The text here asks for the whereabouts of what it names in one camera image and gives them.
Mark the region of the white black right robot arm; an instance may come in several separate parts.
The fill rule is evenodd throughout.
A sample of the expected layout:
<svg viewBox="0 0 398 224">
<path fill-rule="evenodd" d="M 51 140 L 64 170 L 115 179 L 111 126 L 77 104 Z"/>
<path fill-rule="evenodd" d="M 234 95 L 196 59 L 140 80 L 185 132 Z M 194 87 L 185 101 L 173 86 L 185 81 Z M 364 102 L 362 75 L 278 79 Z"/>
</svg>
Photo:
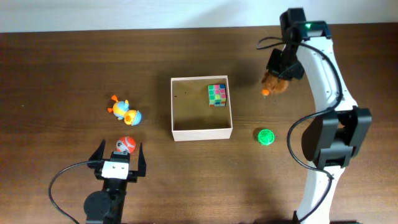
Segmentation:
<svg viewBox="0 0 398 224">
<path fill-rule="evenodd" d="M 281 93 L 289 81 L 306 76 L 315 102 L 315 113 L 296 121 L 311 123 L 302 134 L 308 170 L 303 199 L 294 211 L 293 223 L 329 223 L 330 207 L 340 177 L 359 153 L 372 122 L 369 109 L 359 108 L 350 95 L 333 51 L 332 35 L 324 21 L 308 21 L 302 8 L 280 15 L 282 36 L 272 46 L 263 94 Z"/>
</svg>

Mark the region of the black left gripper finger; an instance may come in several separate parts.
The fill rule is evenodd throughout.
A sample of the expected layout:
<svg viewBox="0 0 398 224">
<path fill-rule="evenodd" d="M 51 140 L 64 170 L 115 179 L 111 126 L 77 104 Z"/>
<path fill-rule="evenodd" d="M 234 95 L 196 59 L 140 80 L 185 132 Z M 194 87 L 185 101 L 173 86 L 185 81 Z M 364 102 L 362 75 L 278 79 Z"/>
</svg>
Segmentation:
<svg viewBox="0 0 398 224">
<path fill-rule="evenodd" d="M 101 141 L 99 147 L 97 148 L 97 150 L 94 153 L 92 153 L 92 155 L 90 156 L 90 158 L 88 160 L 89 161 L 102 161 L 105 145 L 106 145 L 106 140 L 103 139 Z"/>
<path fill-rule="evenodd" d="M 144 151 L 143 151 L 143 143 L 140 143 L 140 148 L 139 148 L 139 157 L 138 157 L 138 163 L 137 163 L 137 176 L 139 177 L 145 177 L 146 176 L 146 160 L 144 157 Z"/>
</svg>

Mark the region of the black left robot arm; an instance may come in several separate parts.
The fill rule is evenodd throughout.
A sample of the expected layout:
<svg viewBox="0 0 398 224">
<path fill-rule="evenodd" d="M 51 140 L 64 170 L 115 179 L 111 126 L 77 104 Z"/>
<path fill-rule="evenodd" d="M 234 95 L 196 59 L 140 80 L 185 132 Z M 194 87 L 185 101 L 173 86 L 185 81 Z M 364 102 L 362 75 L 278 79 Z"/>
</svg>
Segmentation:
<svg viewBox="0 0 398 224">
<path fill-rule="evenodd" d="M 102 141 L 90 156 L 88 167 L 96 179 L 103 181 L 101 190 L 91 193 L 84 202 L 87 223 L 121 223 L 126 189 L 146 176 L 143 145 L 139 145 L 137 170 L 129 168 L 130 154 L 113 151 L 109 159 L 103 157 L 106 141 Z"/>
</svg>

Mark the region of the colourful puzzle cube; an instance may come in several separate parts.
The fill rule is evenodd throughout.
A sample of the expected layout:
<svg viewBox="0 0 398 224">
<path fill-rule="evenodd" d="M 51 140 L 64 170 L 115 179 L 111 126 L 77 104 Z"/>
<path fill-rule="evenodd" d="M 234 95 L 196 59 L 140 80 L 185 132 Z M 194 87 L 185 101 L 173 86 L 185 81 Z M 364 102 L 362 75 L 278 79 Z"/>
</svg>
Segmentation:
<svg viewBox="0 0 398 224">
<path fill-rule="evenodd" d="M 225 106 L 227 102 L 226 85 L 208 85 L 209 107 Z"/>
</svg>

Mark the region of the brown plush chicken toy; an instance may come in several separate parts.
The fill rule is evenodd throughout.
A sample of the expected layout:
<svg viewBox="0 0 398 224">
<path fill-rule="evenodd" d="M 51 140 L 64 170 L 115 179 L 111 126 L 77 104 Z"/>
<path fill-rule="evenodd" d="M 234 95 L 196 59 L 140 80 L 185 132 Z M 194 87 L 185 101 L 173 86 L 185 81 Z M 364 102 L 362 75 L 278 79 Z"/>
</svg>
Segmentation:
<svg viewBox="0 0 398 224">
<path fill-rule="evenodd" d="M 262 96 L 278 95 L 286 91 L 289 87 L 289 81 L 279 79 L 268 72 L 264 74 L 262 79 Z"/>
</svg>

